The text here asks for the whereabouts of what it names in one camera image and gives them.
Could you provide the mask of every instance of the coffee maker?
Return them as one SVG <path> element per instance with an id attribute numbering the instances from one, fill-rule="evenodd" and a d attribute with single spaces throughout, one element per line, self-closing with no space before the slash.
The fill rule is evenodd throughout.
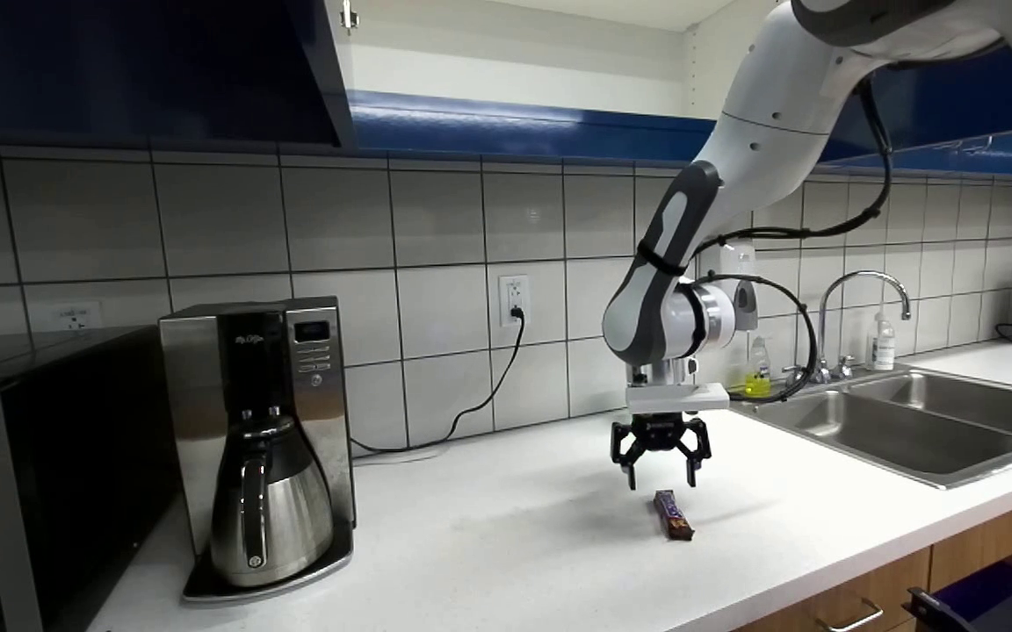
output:
<path id="1" fill-rule="evenodd" d="M 260 598 L 350 559 L 353 479 L 335 297 L 159 323 L 195 565 L 187 600 Z"/>

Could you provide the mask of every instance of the stainless steel sink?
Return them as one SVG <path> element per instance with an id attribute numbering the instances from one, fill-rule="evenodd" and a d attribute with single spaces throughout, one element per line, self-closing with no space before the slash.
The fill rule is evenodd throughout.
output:
<path id="1" fill-rule="evenodd" d="M 1012 388 L 925 373 L 811 385 L 752 416 L 946 486 L 1012 464 Z"/>

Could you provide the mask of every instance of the white wall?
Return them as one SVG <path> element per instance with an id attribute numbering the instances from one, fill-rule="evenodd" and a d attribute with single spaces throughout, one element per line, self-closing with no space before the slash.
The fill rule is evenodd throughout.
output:
<path id="1" fill-rule="evenodd" d="M 359 0 L 346 85 L 687 115 L 677 31 L 463 0 Z"/>
<path id="2" fill-rule="evenodd" d="M 781 0 L 729 0 L 711 19 L 694 23 L 684 36 L 684 85 L 687 85 L 687 111 L 700 118 L 716 118 L 729 77 L 737 73 L 747 41 L 755 39 L 763 16 Z"/>

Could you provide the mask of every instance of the faucet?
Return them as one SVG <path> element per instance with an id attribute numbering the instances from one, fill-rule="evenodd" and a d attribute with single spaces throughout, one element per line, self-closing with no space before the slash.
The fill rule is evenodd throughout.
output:
<path id="1" fill-rule="evenodd" d="M 890 273 L 883 273 L 883 271 L 849 271 L 849 273 L 835 276 L 835 282 L 822 291 L 822 303 L 817 303 L 817 362 L 822 362 L 817 380 L 844 380 L 844 376 L 849 376 L 849 366 L 848 366 L 848 362 L 835 368 L 841 376 L 832 376 L 832 368 L 824 366 L 824 305 L 830 305 L 830 295 L 832 295 L 841 283 L 848 283 L 849 276 L 873 276 L 873 282 L 892 283 L 897 295 L 898 295 L 898 319 L 910 319 L 910 316 L 914 316 L 914 303 L 910 303 L 910 295 L 903 291 L 903 283 L 898 283 L 897 276 L 890 276 Z"/>

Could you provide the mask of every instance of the robotic arm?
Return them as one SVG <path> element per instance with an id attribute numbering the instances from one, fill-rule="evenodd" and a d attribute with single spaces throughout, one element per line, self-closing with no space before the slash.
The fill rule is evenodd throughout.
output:
<path id="1" fill-rule="evenodd" d="M 733 332 L 726 291 L 680 282 L 694 244 L 795 193 L 867 73 L 959 60 L 1002 39 L 1012 46 L 1012 0 L 784 0 L 763 19 L 705 148 L 667 187 L 603 309 L 603 343 L 632 376 L 632 426 L 612 428 L 612 461 L 632 483 L 645 449 L 680 449 L 691 483 L 711 457 L 694 410 L 726 406 L 725 385 L 684 373 L 694 352 Z"/>

